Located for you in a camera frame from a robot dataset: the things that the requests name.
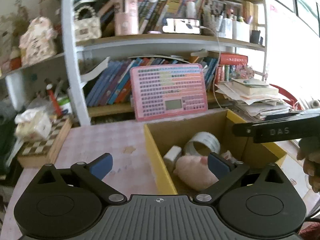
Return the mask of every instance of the checkered board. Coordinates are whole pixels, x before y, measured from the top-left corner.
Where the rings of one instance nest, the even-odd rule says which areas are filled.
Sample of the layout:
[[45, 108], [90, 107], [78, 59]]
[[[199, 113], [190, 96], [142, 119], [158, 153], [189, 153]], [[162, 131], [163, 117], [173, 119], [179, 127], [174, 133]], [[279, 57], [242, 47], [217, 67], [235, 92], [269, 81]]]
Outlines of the checkered board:
[[68, 115], [57, 119], [51, 127], [51, 131], [46, 139], [37, 141], [37, 142], [26, 142], [20, 149], [19, 154], [22, 156], [38, 156], [38, 155], [47, 155], [50, 151], [50, 148], [55, 140], [55, 138], [60, 133], [63, 125], [66, 123]]

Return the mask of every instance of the human hand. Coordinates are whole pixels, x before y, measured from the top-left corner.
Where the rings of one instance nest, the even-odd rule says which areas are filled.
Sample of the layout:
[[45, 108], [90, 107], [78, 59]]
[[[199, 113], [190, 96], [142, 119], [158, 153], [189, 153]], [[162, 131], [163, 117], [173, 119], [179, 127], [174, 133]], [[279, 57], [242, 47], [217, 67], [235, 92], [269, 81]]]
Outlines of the human hand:
[[305, 159], [303, 171], [309, 175], [312, 190], [318, 193], [320, 191], [320, 140], [318, 137], [303, 138], [299, 142], [299, 147], [297, 160]]

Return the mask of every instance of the pink plush toy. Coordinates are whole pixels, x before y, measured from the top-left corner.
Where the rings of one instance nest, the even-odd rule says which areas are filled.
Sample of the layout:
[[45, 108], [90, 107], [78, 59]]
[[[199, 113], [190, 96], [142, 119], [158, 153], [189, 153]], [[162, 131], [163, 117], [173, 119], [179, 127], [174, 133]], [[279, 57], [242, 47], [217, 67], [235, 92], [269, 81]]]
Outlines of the pink plush toy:
[[173, 174], [194, 190], [201, 191], [218, 181], [208, 169], [208, 157], [185, 155], [177, 160]]

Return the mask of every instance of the charging cable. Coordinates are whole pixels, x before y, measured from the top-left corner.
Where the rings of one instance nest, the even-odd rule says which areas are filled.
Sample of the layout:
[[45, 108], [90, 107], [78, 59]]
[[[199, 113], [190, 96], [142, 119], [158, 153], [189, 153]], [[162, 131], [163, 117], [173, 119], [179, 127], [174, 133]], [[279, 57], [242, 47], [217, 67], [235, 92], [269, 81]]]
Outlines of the charging cable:
[[[217, 72], [218, 72], [218, 69], [217, 69], [217, 68], [219, 67], [219, 62], [220, 62], [220, 58], [221, 58], [221, 48], [220, 48], [220, 42], [219, 42], [219, 38], [218, 38], [218, 36], [217, 36], [217, 32], [213, 31], [213, 30], [210, 29], [210, 28], [204, 27], [204, 26], [200, 26], [200, 29], [207, 29], [207, 30], [211, 31], [211, 32], [213, 33], [213, 35], [216, 36], [216, 38], [217, 38], [218, 47], [219, 47], [219, 58], [218, 58], [218, 61], [217, 61], [217, 63], [216, 63], [216, 70], [215, 70], [216, 73], [217, 73]], [[214, 83], [215, 83], [216, 78], [217, 78], [216, 73], [214, 74], [213, 81], [210, 81], [210, 83], [212, 82], [212, 90], [213, 90], [214, 99], [216, 100], [218, 106], [219, 106], [221, 109], [223, 109], [222, 106], [219, 104], [219, 102], [218, 102], [218, 100], [217, 100], [217, 97], [216, 97], [216, 92], [214, 91], [214, 86], [215, 86]]]

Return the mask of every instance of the table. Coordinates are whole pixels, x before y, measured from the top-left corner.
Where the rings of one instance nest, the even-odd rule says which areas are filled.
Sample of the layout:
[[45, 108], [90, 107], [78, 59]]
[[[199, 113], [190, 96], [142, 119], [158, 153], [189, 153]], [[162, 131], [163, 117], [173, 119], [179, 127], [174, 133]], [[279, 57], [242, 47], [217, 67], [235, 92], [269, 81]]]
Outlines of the table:
[[[202, 114], [191, 114], [154, 120], [163, 122], [182, 120], [222, 111], [208, 110]], [[114, 164], [112, 171], [103, 179], [111, 187], [125, 194], [158, 193], [145, 148], [143, 125], [135, 120], [84, 126], [70, 130], [55, 162], [56, 168], [69, 168], [72, 164], [91, 162], [105, 152], [111, 153]], [[21, 194], [39, 171], [38, 168], [24, 169], [13, 191], [4, 217], [0, 240], [18, 240], [22, 234], [13, 216], [13, 209]]]

